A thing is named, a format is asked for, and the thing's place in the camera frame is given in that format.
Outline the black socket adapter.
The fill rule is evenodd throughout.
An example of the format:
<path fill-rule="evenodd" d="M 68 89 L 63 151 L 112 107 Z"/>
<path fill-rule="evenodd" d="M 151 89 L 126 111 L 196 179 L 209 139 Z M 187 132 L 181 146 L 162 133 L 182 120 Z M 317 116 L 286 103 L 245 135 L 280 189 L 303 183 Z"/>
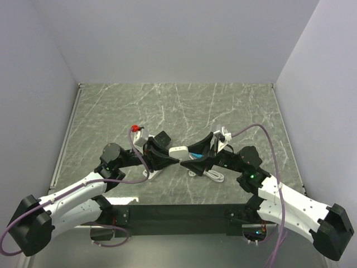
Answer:
<path fill-rule="evenodd" d="M 171 138 L 165 131 L 161 131 L 156 134 L 154 139 L 161 147 L 164 148 L 166 148 L 171 143 Z"/>

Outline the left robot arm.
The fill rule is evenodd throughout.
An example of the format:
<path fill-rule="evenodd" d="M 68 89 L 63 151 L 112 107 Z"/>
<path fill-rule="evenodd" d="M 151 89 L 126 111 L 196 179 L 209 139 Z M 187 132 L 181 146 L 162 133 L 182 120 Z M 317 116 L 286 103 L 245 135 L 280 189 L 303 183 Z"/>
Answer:
<path fill-rule="evenodd" d="M 103 148 L 100 164 L 83 179 L 40 198 L 29 195 L 16 208 L 4 234 L 10 234 L 18 253 L 33 256 L 43 250 L 52 238 L 84 223 L 108 227 L 112 205 L 103 194 L 126 181 L 122 168 L 143 165 L 148 174 L 178 163 L 169 156 L 171 139 L 164 131 L 139 138 L 129 135 L 130 149 L 117 143 Z"/>

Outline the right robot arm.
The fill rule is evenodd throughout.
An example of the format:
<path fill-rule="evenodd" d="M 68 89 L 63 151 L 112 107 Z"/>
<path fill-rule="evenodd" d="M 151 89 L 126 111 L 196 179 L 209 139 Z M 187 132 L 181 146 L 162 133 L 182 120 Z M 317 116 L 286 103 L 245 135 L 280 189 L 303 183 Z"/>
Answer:
<path fill-rule="evenodd" d="M 246 207 L 248 221 L 274 222 L 308 239 L 328 259 L 340 260 L 354 235 L 346 210 L 338 204 L 317 202 L 279 182 L 261 168 L 255 146 L 227 151 L 230 139 L 229 135 L 211 132 L 200 142 L 183 147 L 178 157 L 181 166 L 197 176 L 214 165 L 240 173 L 237 182 L 258 202 Z"/>

